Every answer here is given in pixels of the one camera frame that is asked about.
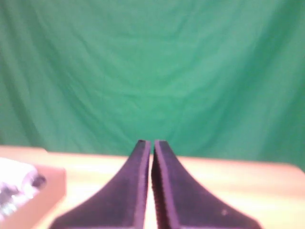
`green backdrop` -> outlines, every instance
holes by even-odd
[[[0,143],[305,168],[303,0],[1,0]]]

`tan table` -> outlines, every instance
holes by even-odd
[[[0,156],[67,170],[67,196],[35,229],[47,229],[59,214],[92,196],[127,159],[125,156],[48,153],[39,148],[13,146],[0,146]],[[179,160],[199,183],[226,203],[257,219],[263,228],[305,229],[305,174],[299,168],[289,164],[190,157],[179,157]],[[145,228],[157,228],[151,187]]]

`white object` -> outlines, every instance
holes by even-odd
[[[37,176],[38,171],[34,166],[0,157],[0,182],[24,192]]]

